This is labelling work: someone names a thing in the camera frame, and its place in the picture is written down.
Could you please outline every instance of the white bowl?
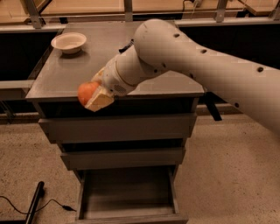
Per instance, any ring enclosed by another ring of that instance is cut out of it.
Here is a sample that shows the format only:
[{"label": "white bowl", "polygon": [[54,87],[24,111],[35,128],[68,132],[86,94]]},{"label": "white bowl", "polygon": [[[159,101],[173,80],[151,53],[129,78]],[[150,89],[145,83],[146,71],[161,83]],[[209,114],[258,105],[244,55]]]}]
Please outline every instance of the white bowl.
[{"label": "white bowl", "polygon": [[86,36],[81,33],[67,32],[55,37],[51,44],[54,48],[60,49],[63,53],[71,54],[80,51],[86,41]]}]

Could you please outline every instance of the gray cabinet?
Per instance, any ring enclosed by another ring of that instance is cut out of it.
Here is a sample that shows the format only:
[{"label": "gray cabinet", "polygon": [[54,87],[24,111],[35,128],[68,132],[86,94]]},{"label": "gray cabinet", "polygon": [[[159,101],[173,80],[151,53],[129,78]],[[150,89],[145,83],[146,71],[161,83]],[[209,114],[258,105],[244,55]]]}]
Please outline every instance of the gray cabinet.
[{"label": "gray cabinet", "polygon": [[[90,38],[83,52],[66,58],[53,50],[27,95],[41,115],[45,135],[60,147],[66,168],[80,181],[75,223],[186,223],[179,215],[173,180],[203,88],[169,72],[96,113],[77,100],[79,84],[90,80],[117,47],[125,46],[137,25],[70,24],[65,32]],[[108,50],[97,57],[94,49],[100,47],[96,39],[101,37]]]}]

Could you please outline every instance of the gray panel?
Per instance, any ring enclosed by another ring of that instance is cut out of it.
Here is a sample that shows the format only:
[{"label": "gray panel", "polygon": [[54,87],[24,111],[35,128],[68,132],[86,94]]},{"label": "gray panel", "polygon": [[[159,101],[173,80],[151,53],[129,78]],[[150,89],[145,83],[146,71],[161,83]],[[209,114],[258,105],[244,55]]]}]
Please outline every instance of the gray panel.
[{"label": "gray panel", "polygon": [[62,153],[68,170],[108,169],[153,165],[180,165],[184,148],[98,150]]},{"label": "gray panel", "polygon": [[130,115],[123,117],[40,119],[50,142],[92,143],[165,138],[191,135],[195,114]]}]

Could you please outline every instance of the orange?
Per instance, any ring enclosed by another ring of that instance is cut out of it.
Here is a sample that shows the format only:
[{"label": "orange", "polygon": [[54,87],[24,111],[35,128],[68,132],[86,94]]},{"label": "orange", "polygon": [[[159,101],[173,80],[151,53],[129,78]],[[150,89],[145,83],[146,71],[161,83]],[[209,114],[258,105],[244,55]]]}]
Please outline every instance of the orange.
[{"label": "orange", "polygon": [[78,88],[78,99],[82,106],[86,106],[95,90],[100,86],[97,81],[85,82]]}]

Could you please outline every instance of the open drawer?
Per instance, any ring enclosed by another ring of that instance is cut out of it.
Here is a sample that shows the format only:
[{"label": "open drawer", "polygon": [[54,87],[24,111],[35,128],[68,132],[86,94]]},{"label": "open drawer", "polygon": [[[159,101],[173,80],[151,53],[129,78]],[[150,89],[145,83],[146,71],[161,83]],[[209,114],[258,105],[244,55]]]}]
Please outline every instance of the open drawer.
[{"label": "open drawer", "polygon": [[86,171],[75,223],[185,224],[171,166]]}]

